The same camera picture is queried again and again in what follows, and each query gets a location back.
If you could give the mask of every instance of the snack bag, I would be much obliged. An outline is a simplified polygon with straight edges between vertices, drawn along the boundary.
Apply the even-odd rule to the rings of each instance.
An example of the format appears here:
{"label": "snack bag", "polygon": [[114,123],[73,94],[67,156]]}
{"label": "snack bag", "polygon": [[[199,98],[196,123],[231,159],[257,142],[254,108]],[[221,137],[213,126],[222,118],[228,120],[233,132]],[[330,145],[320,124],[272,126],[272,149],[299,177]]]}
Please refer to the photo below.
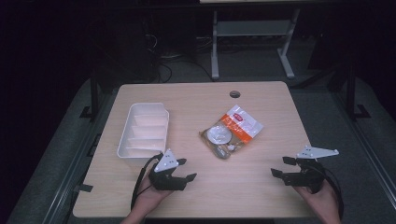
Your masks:
{"label": "snack bag", "polygon": [[262,124],[235,105],[212,127],[199,134],[218,158],[226,160],[261,130]]}

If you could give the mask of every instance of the dark background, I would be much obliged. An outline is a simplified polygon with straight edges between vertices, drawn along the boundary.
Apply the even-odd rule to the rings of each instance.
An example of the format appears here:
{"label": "dark background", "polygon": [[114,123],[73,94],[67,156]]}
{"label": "dark background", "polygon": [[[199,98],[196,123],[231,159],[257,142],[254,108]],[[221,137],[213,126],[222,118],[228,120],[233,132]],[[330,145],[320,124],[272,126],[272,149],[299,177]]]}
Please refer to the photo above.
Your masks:
{"label": "dark background", "polygon": [[[361,2],[360,7],[303,9],[295,34],[318,39],[313,68],[326,69],[351,55],[357,76],[373,87],[378,100],[396,118],[395,3]],[[148,83],[157,76],[155,57],[145,51],[145,29],[153,24],[141,23],[142,17],[136,14],[98,16],[81,10],[97,4],[99,1],[0,3],[2,223],[92,70],[105,91],[122,83]],[[157,21],[163,22],[154,25],[161,27],[157,32],[166,40],[165,45],[193,54],[194,43],[186,39],[207,31],[210,35],[208,15],[179,13],[163,20],[165,16],[159,13]],[[185,20],[177,23],[178,18]],[[125,41],[127,35],[133,42]],[[189,38],[181,40],[182,35]],[[115,58],[110,59],[95,44]],[[131,52],[141,53],[140,61],[120,66],[129,60]]]}

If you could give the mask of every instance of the white bracket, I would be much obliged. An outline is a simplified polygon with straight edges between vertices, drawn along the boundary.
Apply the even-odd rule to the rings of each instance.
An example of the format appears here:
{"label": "white bracket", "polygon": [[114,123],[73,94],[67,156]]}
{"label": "white bracket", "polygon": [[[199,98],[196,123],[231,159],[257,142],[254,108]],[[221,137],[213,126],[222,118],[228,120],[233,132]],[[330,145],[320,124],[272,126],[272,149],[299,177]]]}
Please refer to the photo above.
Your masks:
{"label": "white bracket", "polygon": [[178,167],[178,162],[171,149],[168,149],[165,151],[163,158],[158,162],[157,166],[154,169],[154,172],[158,173],[176,167]]}
{"label": "white bracket", "polygon": [[340,154],[337,149],[329,150],[320,147],[305,146],[303,151],[297,153],[297,158],[301,159],[316,159],[322,157],[336,156]]}

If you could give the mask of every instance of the wooden tabletop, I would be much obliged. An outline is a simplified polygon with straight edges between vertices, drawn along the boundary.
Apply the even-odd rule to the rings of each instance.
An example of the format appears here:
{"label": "wooden tabletop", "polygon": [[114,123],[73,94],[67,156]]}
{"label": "wooden tabletop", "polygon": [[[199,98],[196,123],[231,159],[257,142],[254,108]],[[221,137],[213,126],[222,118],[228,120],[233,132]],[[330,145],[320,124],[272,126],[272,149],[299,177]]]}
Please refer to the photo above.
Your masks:
{"label": "wooden tabletop", "polygon": [[[230,97],[239,91],[239,98]],[[76,217],[125,217],[140,164],[131,166],[117,155],[131,105],[163,103],[169,111],[166,146],[187,163],[174,172],[197,173],[184,191],[176,191],[148,217],[307,217],[313,216],[301,197],[271,168],[299,172],[283,164],[309,140],[283,82],[228,82],[124,85],[120,88],[106,127],[84,180],[93,186],[81,191]],[[228,160],[215,157],[198,132],[211,127],[234,105],[245,109],[264,128]]]}

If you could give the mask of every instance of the white desk leg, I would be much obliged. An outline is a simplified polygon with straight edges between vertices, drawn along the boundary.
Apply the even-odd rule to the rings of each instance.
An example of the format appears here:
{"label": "white desk leg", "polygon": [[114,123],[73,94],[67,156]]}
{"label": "white desk leg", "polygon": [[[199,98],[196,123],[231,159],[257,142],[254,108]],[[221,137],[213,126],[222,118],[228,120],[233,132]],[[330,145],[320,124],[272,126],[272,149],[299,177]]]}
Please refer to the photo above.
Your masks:
{"label": "white desk leg", "polygon": [[213,38],[212,38],[212,79],[219,79],[218,65],[218,12],[213,14]]}
{"label": "white desk leg", "polygon": [[294,78],[294,73],[293,73],[293,70],[291,69],[291,66],[290,66],[290,63],[289,63],[289,60],[288,60],[288,57],[286,56],[286,54],[288,53],[289,44],[290,44],[291,38],[293,36],[294,28],[296,27],[297,18],[298,18],[299,13],[300,13],[299,8],[294,10],[293,17],[291,18],[290,25],[288,28],[288,32],[286,33],[286,42],[281,49],[277,50],[280,61],[282,62],[283,68],[285,69],[285,73],[288,78]]}

